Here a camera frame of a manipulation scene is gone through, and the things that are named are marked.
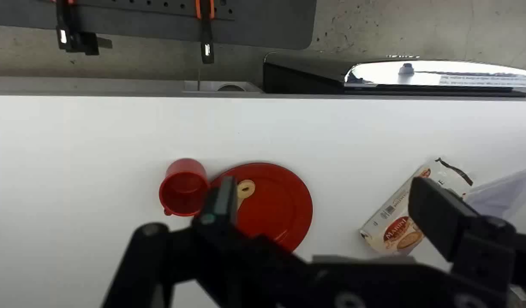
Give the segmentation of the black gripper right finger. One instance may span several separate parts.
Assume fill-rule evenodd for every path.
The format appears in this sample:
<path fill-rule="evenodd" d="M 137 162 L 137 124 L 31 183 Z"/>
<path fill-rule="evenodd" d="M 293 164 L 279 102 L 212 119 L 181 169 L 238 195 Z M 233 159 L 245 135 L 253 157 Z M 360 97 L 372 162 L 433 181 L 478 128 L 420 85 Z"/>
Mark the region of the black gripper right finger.
<path fill-rule="evenodd" d="M 478 212 L 430 178 L 414 178 L 409 188 L 408 213 L 433 248 L 452 261 L 464 229 Z"/>

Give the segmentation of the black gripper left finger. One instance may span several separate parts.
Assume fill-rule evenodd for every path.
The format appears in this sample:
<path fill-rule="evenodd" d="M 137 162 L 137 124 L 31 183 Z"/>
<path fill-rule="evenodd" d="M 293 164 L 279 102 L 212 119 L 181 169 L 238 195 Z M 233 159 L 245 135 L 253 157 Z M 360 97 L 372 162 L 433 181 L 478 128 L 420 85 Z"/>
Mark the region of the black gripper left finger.
<path fill-rule="evenodd" d="M 238 236 L 236 208 L 236 179 L 226 176 L 217 186 L 209 190 L 202 210 L 193 217 L 193 234 L 199 239 L 228 239 Z"/>

